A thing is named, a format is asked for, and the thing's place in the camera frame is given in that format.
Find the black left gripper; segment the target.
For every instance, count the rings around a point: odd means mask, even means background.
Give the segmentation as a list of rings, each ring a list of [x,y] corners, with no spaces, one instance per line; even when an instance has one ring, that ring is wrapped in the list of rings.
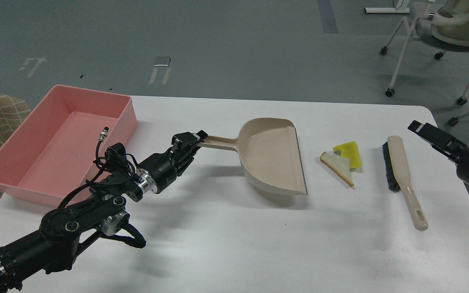
[[[203,130],[178,133],[172,138],[171,151],[154,153],[139,163],[138,173],[147,175],[149,189],[159,194],[171,185],[193,161],[206,138]]]

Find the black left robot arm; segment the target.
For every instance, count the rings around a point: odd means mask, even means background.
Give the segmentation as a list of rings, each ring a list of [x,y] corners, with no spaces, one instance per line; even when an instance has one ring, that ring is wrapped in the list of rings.
[[[145,238],[129,222],[127,199],[138,202],[147,192],[161,193],[189,167],[207,137],[204,131],[178,133],[165,152],[140,163],[121,143],[96,155],[98,172],[91,180],[46,213],[38,230],[0,247],[0,293],[20,291],[22,282],[41,270],[71,270],[76,258],[101,238],[144,248]]]

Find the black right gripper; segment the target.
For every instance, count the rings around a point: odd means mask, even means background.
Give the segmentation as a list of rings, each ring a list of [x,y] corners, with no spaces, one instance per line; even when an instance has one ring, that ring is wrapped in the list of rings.
[[[416,120],[411,122],[408,130],[428,142],[450,161],[457,163],[458,178],[469,185],[469,148],[465,143],[432,124],[422,124]]]

